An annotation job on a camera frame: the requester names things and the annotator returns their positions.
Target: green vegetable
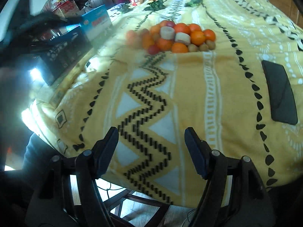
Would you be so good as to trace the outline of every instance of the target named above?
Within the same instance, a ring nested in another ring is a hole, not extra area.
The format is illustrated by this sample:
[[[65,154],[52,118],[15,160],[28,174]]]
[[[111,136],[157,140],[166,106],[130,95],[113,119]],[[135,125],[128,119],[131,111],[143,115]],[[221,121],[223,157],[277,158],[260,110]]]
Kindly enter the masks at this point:
[[[191,0],[185,4],[185,7],[199,7],[202,3],[202,0]]]
[[[132,9],[129,8],[127,4],[124,4],[122,8],[118,8],[117,10],[120,11],[121,13],[128,13],[132,11]]]
[[[163,0],[153,1],[149,3],[149,6],[146,7],[145,11],[158,11],[161,9],[165,9],[166,6],[163,4]]]

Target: kiwi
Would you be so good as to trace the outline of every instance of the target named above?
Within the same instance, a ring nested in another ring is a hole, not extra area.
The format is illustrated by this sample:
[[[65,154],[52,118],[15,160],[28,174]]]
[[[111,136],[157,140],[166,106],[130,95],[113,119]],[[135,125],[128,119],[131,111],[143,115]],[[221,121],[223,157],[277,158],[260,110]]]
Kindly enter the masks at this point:
[[[210,50],[214,50],[216,48],[216,43],[211,40],[206,40],[206,44]]]
[[[198,47],[194,44],[190,44],[187,47],[188,47],[189,52],[197,52],[198,51]]]
[[[201,45],[199,46],[199,50],[202,51],[202,52],[206,52],[206,51],[209,50],[209,47],[207,46],[206,43],[204,43],[204,44],[201,44]]]

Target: yellow tablecloth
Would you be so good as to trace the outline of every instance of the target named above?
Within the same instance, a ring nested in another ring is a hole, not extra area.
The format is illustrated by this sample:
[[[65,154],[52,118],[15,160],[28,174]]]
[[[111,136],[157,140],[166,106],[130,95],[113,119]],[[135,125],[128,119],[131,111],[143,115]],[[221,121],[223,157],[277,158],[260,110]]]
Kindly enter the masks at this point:
[[[175,205],[196,207],[205,186],[184,143],[189,126],[225,156],[251,157],[268,187],[298,178],[302,29],[267,0],[203,0],[198,8],[184,7],[189,0],[164,1],[167,8],[158,12],[143,11],[147,1],[125,15],[110,12],[113,38],[57,109],[39,100],[31,105],[28,127],[67,157],[92,148],[111,126],[118,127],[119,143],[104,179]],[[212,29],[216,50],[148,56],[124,46],[128,30],[149,29],[163,19]],[[262,60],[285,67],[296,126],[272,120]]]

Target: orange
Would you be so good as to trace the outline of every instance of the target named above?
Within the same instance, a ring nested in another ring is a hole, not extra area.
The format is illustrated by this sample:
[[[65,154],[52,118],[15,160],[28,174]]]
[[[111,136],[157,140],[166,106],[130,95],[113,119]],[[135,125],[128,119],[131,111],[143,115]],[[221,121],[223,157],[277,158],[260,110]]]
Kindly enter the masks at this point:
[[[142,36],[142,47],[147,50],[150,46],[154,45],[155,41],[153,40],[150,34],[144,34]]]
[[[174,43],[172,46],[173,53],[188,53],[188,47],[182,43]]]
[[[183,32],[183,33],[186,33],[188,35],[190,35],[190,28],[184,24],[184,23],[178,23],[174,26],[174,29],[175,29],[175,32],[178,33],[178,32]]]
[[[190,31],[193,32],[193,31],[202,31],[201,27],[197,24],[190,24],[188,26],[190,28]]]
[[[214,31],[207,29],[203,31],[203,33],[206,36],[206,40],[211,40],[213,42],[216,40],[216,34],[214,33]]]
[[[167,25],[168,20],[163,20],[161,21],[161,23],[159,24],[161,27],[166,26]]]
[[[160,34],[161,26],[160,24],[157,24],[155,26],[152,26],[151,29],[149,30],[150,34],[153,35],[155,33]]]
[[[142,29],[139,31],[139,35],[142,37],[144,34],[149,34],[149,30],[148,29]]]
[[[127,33],[126,33],[126,39],[129,40],[129,39],[134,39],[137,37],[137,33],[134,31],[134,30],[129,30]]]
[[[163,38],[159,38],[157,41],[157,46],[161,51],[168,51],[172,48],[173,41],[171,40],[166,40]]]
[[[200,46],[206,41],[206,36],[202,31],[193,31],[190,34],[190,40],[192,44],[196,46]]]

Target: screw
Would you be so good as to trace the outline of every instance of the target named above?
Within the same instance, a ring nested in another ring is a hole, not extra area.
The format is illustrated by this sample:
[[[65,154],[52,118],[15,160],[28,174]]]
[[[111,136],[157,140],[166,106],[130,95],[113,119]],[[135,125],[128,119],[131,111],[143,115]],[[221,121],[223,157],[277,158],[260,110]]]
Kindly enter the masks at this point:
[[[60,160],[60,156],[55,155],[54,157],[52,157],[53,162],[57,162],[58,160]]]
[[[219,155],[220,155],[220,151],[218,151],[218,150],[213,150],[213,151],[212,151],[212,155],[213,155],[213,156],[219,156]]]
[[[245,161],[245,162],[250,162],[250,158],[248,157],[248,156],[243,156],[243,160]]]
[[[84,152],[83,152],[83,154],[84,154],[84,156],[90,156],[91,155],[91,150],[85,150]]]

